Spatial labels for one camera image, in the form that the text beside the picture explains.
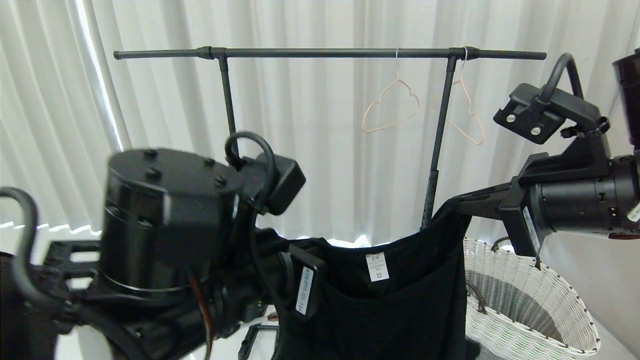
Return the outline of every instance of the clothes hanger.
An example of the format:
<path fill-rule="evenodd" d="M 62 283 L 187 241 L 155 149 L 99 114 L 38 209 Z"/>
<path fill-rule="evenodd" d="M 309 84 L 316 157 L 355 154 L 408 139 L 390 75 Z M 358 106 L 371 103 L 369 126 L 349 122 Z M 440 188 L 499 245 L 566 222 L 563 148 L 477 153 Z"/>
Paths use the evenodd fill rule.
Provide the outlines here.
<path fill-rule="evenodd" d="M 480 132 L 481 132 L 480 141 L 476 141 L 471 136 L 469 136 L 467 133 L 462 131 L 462 129 L 460 129 L 458 127 L 458 125 L 456 125 L 455 122 L 453 122 L 453 121 L 451 121 L 449 119 L 447 119 L 447 121 L 451 125 L 453 125 L 453 127 L 455 127 L 465 138 L 469 139 L 472 143 L 474 143 L 476 145 L 482 145 L 483 142 L 484 142 L 484 126 L 482 125 L 482 122 L 480 121 L 480 118 L 472 110 L 471 97 L 469 96 L 469 91 L 467 91 L 467 87 L 465 86 L 464 80 L 462 80 L 462 75 L 464 74 L 464 71 L 465 71 L 465 64 L 467 63 L 467 58 L 468 58 L 468 52 L 467 52 L 467 47 L 465 46 L 465 59 L 462 61 L 462 66 L 460 67 L 460 78 L 457 81 L 455 81 L 453 84 L 451 84 L 451 87 L 454 87 L 456 84 L 460 84 L 460 86 L 462 86 L 462 90 L 465 92 L 465 96 L 467 97 L 467 102 L 469 103 L 469 109 L 467 110 L 467 112 L 468 112 L 469 116 L 473 116 L 474 118 L 476 118 L 476 122 L 478 123 L 478 126 L 480 126 Z M 429 110 L 431 110 L 433 113 L 437 113 L 431 107 L 431 104 L 429 105 Z"/>
<path fill-rule="evenodd" d="M 393 80 L 391 82 L 391 84 L 389 84 L 384 90 L 382 90 L 382 93 L 380 93 L 380 97 L 378 98 L 378 100 L 374 100 L 372 103 L 369 104 L 369 107 L 367 108 L 367 111 L 365 111 L 364 116 L 362 117 L 362 131 L 364 131 L 365 133 L 371 133 L 373 131 L 378 131 L 378 130 L 382 130 L 382 129 L 386 129 L 388 127 L 392 127 L 394 125 L 398 125 L 401 122 L 405 121 L 406 119 L 411 118 L 412 116 L 414 116 L 415 114 L 417 114 L 417 110 L 420 109 L 420 100 L 418 100 L 418 97 L 413 93 L 413 91 L 411 90 L 411 87 L 405 83 L 401 78 L 400 78 L 400 61 L 398 60 L 398 51 L 400 50 L 400 48 L 398 47 L 396 49 L 396 65 L 397 65 L 397 76 L 396 79 Z M 384 126 L 380 126 L 380 127 L 375 127 L 374 129 L 367 129 L 367 115 L 369 114 L 369 111 L 371 110 L 371 108 L 373 107 L 374 104 L 381 104 L 382 103 L 382 98 L 385 96 L 385 93 L 387 91 L 389 91 L 389 89 L 391 89 L 396 83 L 400 83 L 402 85 L 404 85 L 404 87 L 406 87 L 409 90 L 409 96 L 412 96 L 415 99 L 415 102 L 418 105 L 418 108 L 416 109 L 415 113 L 412 113 L 411 115 L 397 120 L 389 125 L 384 125 Z"/>

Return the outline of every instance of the vertical rack pole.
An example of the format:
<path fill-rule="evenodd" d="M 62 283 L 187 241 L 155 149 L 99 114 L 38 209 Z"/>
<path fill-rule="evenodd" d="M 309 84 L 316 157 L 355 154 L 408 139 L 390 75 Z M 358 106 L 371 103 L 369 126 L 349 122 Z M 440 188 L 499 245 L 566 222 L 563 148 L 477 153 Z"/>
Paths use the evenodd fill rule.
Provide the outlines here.
<path fill-rule="evenodd" d="M 236 131 L 236 117 L 234 116 L 234 103 L 231 98 L 231 83 L 229 81 L 229 64 L 227 62 L 227 55 L 224 53 L 218 58 L 220 65 L 220 74 L 222 75 L 222 90 L 225 94 L 225 107 L 227 108 L 227 124 L 229 126 L 229 134 L 233 134 Z M 238 155 L 238 142 L 234 140 L 231 147 L 233 152 Z"/>
<path fill-rule="evenodd" d="M 440 103 L 440 114 L 438 116 L 438 129 L 436 130 L 436 140 L 433 145 L 431 170 L 429 171 L 429 183 L 427 185 L 427 195 L 424 200 L 424 211 L 422 212 L 420 230 L 427 226 L 431 221 L 431 216 L 433 214 L 436 187 L 438 186 L 438 160 L 440 159 L 440 148 L 442 147 L 442 137 L 444 135 L 444 126 L 447 119 L 447 110 L 449 109 L 451 87 L 453 86 L 453 74 L 456 72 L 457 61 L 457 56 L 451 56 L 449 61 L 447 61 L 447 75 L 444 81 L 444 90 L 442 91 L 442 102 Z"/>

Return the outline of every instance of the woven basket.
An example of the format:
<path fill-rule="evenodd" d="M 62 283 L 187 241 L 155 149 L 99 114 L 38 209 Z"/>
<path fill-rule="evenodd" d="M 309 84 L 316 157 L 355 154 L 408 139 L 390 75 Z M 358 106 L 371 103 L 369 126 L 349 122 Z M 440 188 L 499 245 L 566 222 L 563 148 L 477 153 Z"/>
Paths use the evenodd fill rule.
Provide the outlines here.
<path fill-rule="evenodd" d="M 582 299 L 548 266 L 535 264 L 465 238 L 466 332 L 482 347 L 478 359 L 580 359 L 598 352 L 598 330 Z"/>

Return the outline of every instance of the basket handle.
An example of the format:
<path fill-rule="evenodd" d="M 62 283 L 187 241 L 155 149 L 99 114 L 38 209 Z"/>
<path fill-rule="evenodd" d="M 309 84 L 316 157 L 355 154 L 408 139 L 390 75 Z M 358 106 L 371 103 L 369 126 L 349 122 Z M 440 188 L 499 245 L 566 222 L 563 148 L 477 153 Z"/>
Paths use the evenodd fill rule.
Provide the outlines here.
<path fill-rule="evenodd" d="M 467 282 L 467 286 L 476 294 L 476 297 L 478 299 L 478 311 L 482 314 L 486 314 L 486 301 L 484 299 L 484 297 L 480 294 L 480 291 L 478 290 L 478 288 L 476 288 L 475 285 Z"/>
<path fill-rule="evenodd" d="M 509 236 L 503 236 L 501 238 L 499 238 L 498 240 L 495 240 L 495 243 L 493 243 L 493 245 L 491 246 L 491 251 L 496 252 L 498 250 L 498 246 L 500 245 L 501 242 L 507 241 L 509 240 Z M 533 266 L 534 268 L 538 269 L 538 270 L 542 270 L 541 269 L 541 260 L 540 260 L 540 250 L 542 250 L 542 246 L 540 246 L 540 249 L 538 250 L 538 253 L 536 253 L 536 264 Z"/>

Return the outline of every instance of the white label sticker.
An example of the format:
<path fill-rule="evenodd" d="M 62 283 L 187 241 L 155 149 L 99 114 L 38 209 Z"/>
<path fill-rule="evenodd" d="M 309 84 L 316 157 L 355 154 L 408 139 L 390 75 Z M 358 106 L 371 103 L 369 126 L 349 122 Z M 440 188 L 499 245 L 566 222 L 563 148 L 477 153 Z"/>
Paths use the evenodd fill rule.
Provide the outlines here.
<path fill-rule="evenodd" d="M 640 220 L 640 202 L 627 213 L 627 219 L 633 222 L 637 222 L 638 220 Z"/>
<path fill-rule="evenodd" d="M 369 276 L 371 281 L 387 280 L 389 278 L 389 270 L 387 270 L 387 260 L 385 253 L 367 255 L 367 266 L 369 267 Z"/>
<path fill-rule="evenodd" d="M 540 249 L 540 241 L 538 239 L 538 234 L 536 234 L 536 228 L 533 227 L 533 220 L 531 219 L 531 214 L 529 213 L 529 208 L 527 206 L 522 210 L 522 214 L 524 216 L 524 222 L 527 223 L 527 228 L 529 229 L 529 237 L 533 241 L 533 246 L 536 247 L 536 251 Z"/>
<path fill-rule="evenodd" d="M 302 315 L 307 314 L 307 304 L 309 303 L 313 280 L 314 271 L 305 266 L 302 269 L 302 278 L 300 279 L 300 287 L 298 288 L 298 300 L 296 301 L 296 310 Z"/>

